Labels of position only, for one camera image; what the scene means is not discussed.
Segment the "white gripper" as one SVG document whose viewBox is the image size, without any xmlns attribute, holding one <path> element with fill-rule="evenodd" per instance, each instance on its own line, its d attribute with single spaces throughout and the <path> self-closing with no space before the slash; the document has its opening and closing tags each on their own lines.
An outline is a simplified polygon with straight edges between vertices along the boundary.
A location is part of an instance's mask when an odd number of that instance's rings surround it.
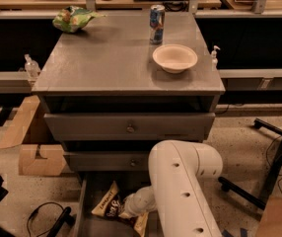
<svg viewBox="0 0 282 237">
<path fill-rule="evenodd" d="M 122 216 L 136 217 L 156 209 L 157 205 L 153 188 L 151 186 L 144 187 L 125 198 Z"/>
</svg>

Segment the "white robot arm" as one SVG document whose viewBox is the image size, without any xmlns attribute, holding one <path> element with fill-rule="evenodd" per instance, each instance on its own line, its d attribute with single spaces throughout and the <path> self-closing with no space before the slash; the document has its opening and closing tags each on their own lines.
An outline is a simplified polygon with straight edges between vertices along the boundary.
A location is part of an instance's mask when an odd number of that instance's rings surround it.
<svg viewBox="0 0 282 237">
<path fill-rule="evenodd" d="M 219 152 L 203 143 L 165 140 L 149 154 L 151 185 L 125 200 L 124 218 L 156 210 L 164 237 L 222 237 L 200 188 L 203 178 L 218 178 Z"/>
</svg>

